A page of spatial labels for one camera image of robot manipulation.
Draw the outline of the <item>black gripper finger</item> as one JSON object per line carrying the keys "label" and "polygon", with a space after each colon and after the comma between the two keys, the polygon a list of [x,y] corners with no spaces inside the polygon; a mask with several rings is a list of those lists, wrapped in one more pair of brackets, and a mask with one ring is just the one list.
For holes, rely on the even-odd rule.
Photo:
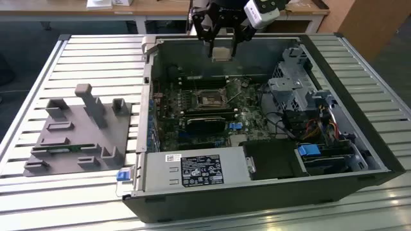
{"label": "black gripper finger", "polygon": [[233,37],[230,42],[230,57],[234,57],[237,44],[252,39],[256,33],[256,29],[252,27],[244,13],[233,16],[228,27],[233,29]]}
{"label": "black gripper finger", "polygon": [[[204,29],[202,27],[202,20],[205,17],[209,17],[210,19],[210,25]],[[209,48],[208,48],[208,58],[212,56],[212,49],[213,49],[213,40],[214,37],[220,31],[221,24],[221,16],[220,16],[220,11],[218,8],[194,8],[192,9],[192,16],[190,16],[194,30],[196,30],[196,35],[198,40],[202,40],[209,43]]]}

